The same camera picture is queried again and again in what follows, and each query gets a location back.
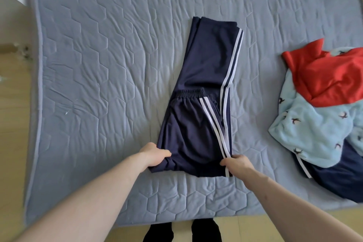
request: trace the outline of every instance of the person's right arm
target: person's right arm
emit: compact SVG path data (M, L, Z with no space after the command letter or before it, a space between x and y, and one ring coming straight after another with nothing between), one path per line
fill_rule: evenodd
M284 241L363 242L363 237L254 169L244 155L221 161L260 201Z

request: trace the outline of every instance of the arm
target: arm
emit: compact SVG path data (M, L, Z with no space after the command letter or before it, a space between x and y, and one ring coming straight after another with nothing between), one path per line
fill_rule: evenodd
M333 216L256 171L246 156L233 155L221 165L256 195L284 241L363 242L359 234Z
M15 242L101 242L107 237L138 175L171 153L148 143L48 212Z

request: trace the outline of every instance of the person's foot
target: person's foot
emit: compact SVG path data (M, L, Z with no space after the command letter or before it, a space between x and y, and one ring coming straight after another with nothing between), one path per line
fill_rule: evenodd
M146 233L143 242L171 242L174 238L170 223L154 224Z
M213 218L195 219L192 224L193 242L222 242L221 233Z

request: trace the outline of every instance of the bed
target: bed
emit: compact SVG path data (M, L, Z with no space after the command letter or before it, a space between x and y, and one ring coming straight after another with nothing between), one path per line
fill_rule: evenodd
M25 222L156 142L193 16L237 21L244 40L231 87L233 152L322 209L355 205L298 170L268 128L286 65L280 54L325 38L363 46L360 0L32 0L36 20ZM235 178L143 172L116 226L263 213Z

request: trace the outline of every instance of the red fabric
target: red fabric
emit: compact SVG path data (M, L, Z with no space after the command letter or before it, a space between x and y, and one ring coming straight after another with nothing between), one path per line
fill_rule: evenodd
M324 39L283 52L296 91L314 107L348 104L363 99L363 48L338 56L323 51Z

